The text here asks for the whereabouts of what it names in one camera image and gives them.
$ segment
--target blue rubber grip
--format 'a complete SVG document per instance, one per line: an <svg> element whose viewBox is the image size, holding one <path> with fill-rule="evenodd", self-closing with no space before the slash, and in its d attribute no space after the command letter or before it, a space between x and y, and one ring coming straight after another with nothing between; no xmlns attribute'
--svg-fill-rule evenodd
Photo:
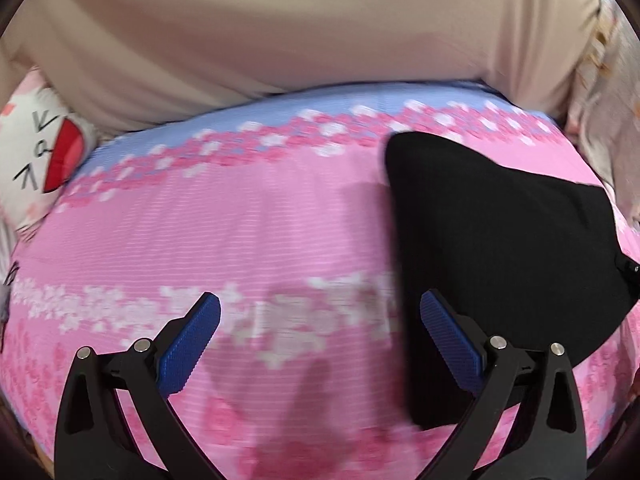
<svg viewBox="0 0 640 480"><path fill-rule="evenodd" d="M158 363L158 390L166 399L180 392L220 324L220 300L209 294Z"/></svg>
<svg viewBox="0 0 640 480"><path fill-rule="evenodd" d="M432 292L420 300L420 317L458 386L477 396L482 390L482 357Z"/></svg>

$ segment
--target beige shirt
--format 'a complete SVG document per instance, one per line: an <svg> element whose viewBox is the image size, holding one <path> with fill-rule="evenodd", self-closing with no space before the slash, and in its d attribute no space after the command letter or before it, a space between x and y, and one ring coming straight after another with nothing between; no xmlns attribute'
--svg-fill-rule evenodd
<svg viewBox="0 0 640 480"><path fill-rule="evenodd" d="M482 78L558 116L597 12L598 0L27 0L0 45L0 99L32 60L108 130L383 80Z"/></svg>

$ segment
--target metal screw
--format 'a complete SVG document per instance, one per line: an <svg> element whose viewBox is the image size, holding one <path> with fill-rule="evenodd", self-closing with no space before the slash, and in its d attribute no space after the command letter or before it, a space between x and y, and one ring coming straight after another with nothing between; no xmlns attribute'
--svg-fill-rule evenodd
<svg viewBox="0 0 640 480"><path fill-rule="evenodd" d="M491 339L489 339L489 343L494 348L498 350L502 350L503 348L507 348L507 340L499 335L494 335Z"/></svg>
<svg viewBox="0 0 640 480"><path fill-rule="evenodd" d="M135 343L133 343L133 349L136 352L146 352L151 348L151 341L149 339L138 339Z"/></svg>
<svg viewBox="0 0 640 480"><path fill-rule="evenodd" d="M562 346L560 343L552 343L551 351L556 355L563 355L564 354L564 346Z"/></svg>
<svg viewBox="0 0 640 480"><path fill-rule="evenodd" d="M83 346L76 353L78 359L87 359L91 355L91 349L88 346Z"/></svg>

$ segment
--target pink patterned fabric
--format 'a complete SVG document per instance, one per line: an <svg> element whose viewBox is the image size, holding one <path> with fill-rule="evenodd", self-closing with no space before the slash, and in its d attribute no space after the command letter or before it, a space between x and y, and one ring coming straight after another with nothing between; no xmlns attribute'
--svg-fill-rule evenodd
<svg viewBox="0 0 640 480"><path fill-rule="evenodd" d="M430 131L505 166L599 185L549 121L491 103L482 112L418 105L397 116L367 108L206 130L80 176L19 254L0 356L0 384L46 452L78 347L126 348L210 290L222 301L220 328L170 400L220 471L230 480L413 480L452 428L421 433L402 406L382 167L389 131ZM254 149L234 156L240 141ZM615 211L623 251L640 259L638 236ZM575 370L590 450L625 408L639 330L636 307ZM505 412L483 463L515 412Z"/></svg>

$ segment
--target black cloth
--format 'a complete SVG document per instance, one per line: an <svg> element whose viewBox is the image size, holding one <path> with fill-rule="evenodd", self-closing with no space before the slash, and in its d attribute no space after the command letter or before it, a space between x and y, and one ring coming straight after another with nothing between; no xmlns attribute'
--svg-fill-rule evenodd
<svg viewBox="0 0 640 480"><path fill-rule="evenodd" d="M602 188L504 168L415 132L389 140L385 165L401 266L407 401L419 426L456 423L472 400L420 322L420 297L430 288L489 336L537 350L562 343L574 366L638 300L638 285L616 266L624 256Z"/></svg>

